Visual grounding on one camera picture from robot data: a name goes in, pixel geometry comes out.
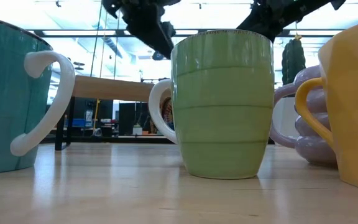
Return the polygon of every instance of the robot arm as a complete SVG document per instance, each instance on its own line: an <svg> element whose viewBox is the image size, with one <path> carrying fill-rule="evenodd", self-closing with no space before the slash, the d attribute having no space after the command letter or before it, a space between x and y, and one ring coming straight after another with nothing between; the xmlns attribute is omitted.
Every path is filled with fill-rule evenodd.
<svg viewBox="0 0 358 224"><path fill-rule="evenodd" d="M273 9L276 0L254 0L249 16L237 29L249 30L262 34L272 42L283 28L303 16L331 2L339 9L346 0L297 0ZM121 10L127 23L127 30L152 49L170 58L173 48L171 37L175 30L171 23L161 22L164 6L176 4L180 0L102 0L104 8L117 18L116 12Z"/></svg>
<svg viewBox="0 0 358 224"><path fill-rule="evenodd" d="M170 58L173 48L171 37L176 34L170 22L161 22L164 6L180 0L103 0L104 8L113 17L121 10L127 30L152 49Z"/></svg>

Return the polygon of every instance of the yellow mug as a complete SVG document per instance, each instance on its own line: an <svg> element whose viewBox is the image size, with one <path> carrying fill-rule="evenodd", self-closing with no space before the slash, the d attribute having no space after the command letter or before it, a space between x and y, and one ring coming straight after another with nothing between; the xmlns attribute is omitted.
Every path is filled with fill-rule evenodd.
<svg viewBox="0 0 358 224"><path fill-rule="evenodd" d="M341 179L358 187L358 25L335 35L319 50L318 57L321 78L299 87L296 109L334 149ZM308 92L321 85L331 131L306 106Z"/></svg>

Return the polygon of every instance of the white mug handle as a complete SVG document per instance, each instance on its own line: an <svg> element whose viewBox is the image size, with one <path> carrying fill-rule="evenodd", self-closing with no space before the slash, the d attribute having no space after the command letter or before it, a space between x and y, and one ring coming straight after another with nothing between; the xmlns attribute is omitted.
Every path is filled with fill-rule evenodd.
<svg viewBox="0 0 358 224"><path fill-rule="evenodd" d="M153 86L149 96L149 111L157 129L165 137L167 137L167 139L171 140L175 144L178 144L175 131L165 124L160 111L160 99L162 93L169 88L171 88L171 79L161 80Z"/></svg>
<svg viewBox="0 0 358 224"><path fill-rule="evenodd" d="M60 83L52 105L40 123L28 134L21 134L11 142L11 152L15 156L24 156L58 123L70 102L74 89L75 73L71 62L61 54L50 50L28 53L24 58L24 69L33 78L41 76L45 67L51 63L60 64Z"/></svg>

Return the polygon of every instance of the yellow mug handle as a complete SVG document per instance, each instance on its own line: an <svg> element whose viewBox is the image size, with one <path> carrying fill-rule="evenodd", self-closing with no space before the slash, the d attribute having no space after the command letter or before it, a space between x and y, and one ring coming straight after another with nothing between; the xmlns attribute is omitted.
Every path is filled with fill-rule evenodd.
<svg viewBox="0 0 358 224"><path fill-rule="evenodd" d="M322 78L312 78L299 86L295 95L295 107L299 115L315 130L323 139L327 141L329 146L334 149L333 133L322 125L309 111L306 98L308 93L317 86L323 85Z"/></svg>

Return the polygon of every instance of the table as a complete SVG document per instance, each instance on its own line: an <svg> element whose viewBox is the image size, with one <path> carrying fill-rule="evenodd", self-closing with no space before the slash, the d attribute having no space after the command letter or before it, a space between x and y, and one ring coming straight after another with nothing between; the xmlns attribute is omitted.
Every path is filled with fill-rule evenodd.
<svg viewBox="0 0 358 224"><path fill-rule="evenodd" d="M73 113L75 106L75 98L94 98L100 100L127 100L148 102L150 91L154 84L151 83L138 83L127 82L120 80L110 80L106 78L85 77L77 75L75 77L75 84L73 95L70 100L68 110L60 118L56 128L55 150L61 151L63 147L63 132L65 115L68 118L67 131L66 131L66 145L71 144L71 130L73 128ZM170 91L167 90L162 95L161 99L164 100L170 96Z"/></svg>
<svg viewBox="0 0 358 224"><path fill-rule="evenodd" d="M173 144L48 144L34 168L0 173L0 223L358 224L358 188L277 146L258 178L213 180Z"/></svg>

